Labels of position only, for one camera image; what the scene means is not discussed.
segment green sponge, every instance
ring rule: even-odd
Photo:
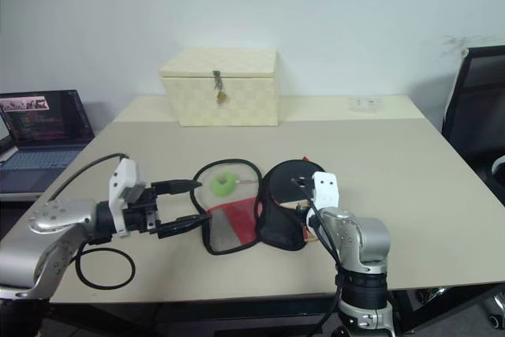
[[[238,176],[229,171],[221,173],[211,181],[211,191],[217,197],[227,197],[237,186]]]

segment laptop keyboard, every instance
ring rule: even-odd
[[[64,169],[80,150],[51,152],[17,152],[0,166],[0,170]]]

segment chair backrest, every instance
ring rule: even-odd
[[[442,134],[469,163],[505,154],[505,46],[465,52]]]

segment mesh pouch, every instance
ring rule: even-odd
[[[224,159],[202,167],[193,179],[202,186],[191,191],[191,201],[199,213],[212,215],[202,226],[207,251],[220,255],[256,244],[255,209],[261,210],[257,167],[243,159]]]

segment beige table surface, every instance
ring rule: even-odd
[[[336,173],[342,208],[386,223],[392,236],[390,289],[505,280],[505,208],[424,118],[245,128],[113,122],[34,206],[76,169],[112,152],[128,153],[152,182],[191,178],[203,165],[232,157],[254,162],[265,174],[276,163],[305,155]],[[89,170],[62,197],[105,200],[116,165],[108,162]],[[163,222],[195,212],[188,194],[159,198]],[[16,233],[25,219],[10,233]],[[52,300],[190,301],[335,290],[335,267],[317,242],[298,252],[260,243],[239,253],[212,256],[200,230],[193,230],[163,240],[134,233],[108,245],[125,250],[137,263],[137,276],[128,286],[93,290],[70,268]],[[128,264],[111,253],[83,257],[83,270],[102,284],[118,283],[129,275]]]

